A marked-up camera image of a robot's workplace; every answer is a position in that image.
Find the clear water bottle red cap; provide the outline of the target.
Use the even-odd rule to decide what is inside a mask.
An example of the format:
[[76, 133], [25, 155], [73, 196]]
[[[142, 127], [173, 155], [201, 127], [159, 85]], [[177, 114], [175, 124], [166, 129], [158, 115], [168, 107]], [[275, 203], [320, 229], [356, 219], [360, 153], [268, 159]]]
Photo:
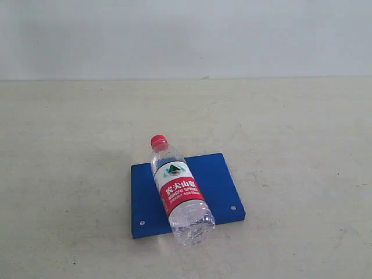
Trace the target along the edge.
[[215, 219], [182, 154], [164, 135], [151, 139], [151, 170], [175, 240], [193, 246], [205, 241]]

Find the blue folder binder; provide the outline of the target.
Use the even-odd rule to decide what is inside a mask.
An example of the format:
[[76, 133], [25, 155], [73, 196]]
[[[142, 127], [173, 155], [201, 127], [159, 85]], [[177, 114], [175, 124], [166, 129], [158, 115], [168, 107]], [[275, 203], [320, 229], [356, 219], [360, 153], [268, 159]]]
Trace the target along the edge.
[[[185, 159], [217, 225], [245, 220], [245, 209], [222, 153]], [[134, 239], [171, 231], [151, 164], [131, 166], [131, 233]]]

